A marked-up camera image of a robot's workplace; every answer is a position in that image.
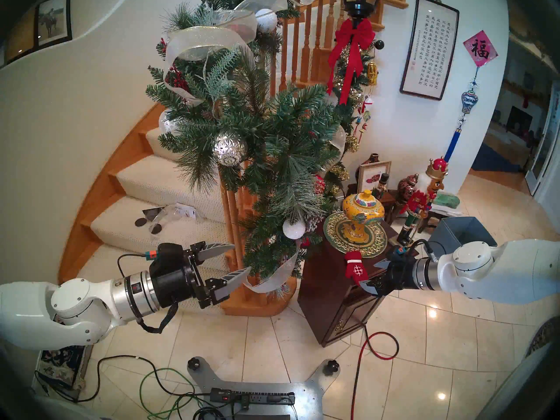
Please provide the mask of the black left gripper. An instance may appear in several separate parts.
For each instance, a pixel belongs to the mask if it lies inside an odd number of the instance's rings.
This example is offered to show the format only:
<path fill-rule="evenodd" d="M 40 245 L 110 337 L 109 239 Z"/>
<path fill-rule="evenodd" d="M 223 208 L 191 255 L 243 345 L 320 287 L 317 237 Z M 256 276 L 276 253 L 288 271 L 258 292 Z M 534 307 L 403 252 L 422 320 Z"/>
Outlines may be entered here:
<path fill-rule="evenodd" d="M 203 263 L 233 249 L 235 245 L 229 243 L 200 241 L 191 245 L 191 252 L 197 263 Z M 197 299 L 201 309 L 209 307 L 209 298 L 212 305 L 218 305 L 229 299 L 231 293 L 247 281 L 250 272 L 251 267 L 247 267 L 221 278 L 208 278 L 205 281 L 208 294 L 204 292 L 196 263 L 186 263 L 176 268 L 168 268 L 162 262 L 152 262 L 150 265 L 151 283 L 160 309 L 191 298 Z"/>

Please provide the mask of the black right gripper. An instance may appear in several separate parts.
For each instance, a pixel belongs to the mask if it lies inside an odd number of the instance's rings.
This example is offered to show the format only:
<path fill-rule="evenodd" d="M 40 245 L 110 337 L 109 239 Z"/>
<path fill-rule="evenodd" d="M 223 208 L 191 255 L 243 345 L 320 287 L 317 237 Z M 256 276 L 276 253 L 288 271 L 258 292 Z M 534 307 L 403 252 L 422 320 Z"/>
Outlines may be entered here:
<path fill-rule="evenodd" d="M 375 268 L 386 270 L 384 279 L 360 281 L 359 286 L 373 297 L 388 296 L 393 291 L 420 290 L 416 280 L 416 269 L 420 259 L 383 259 L 374 264 Z"/>

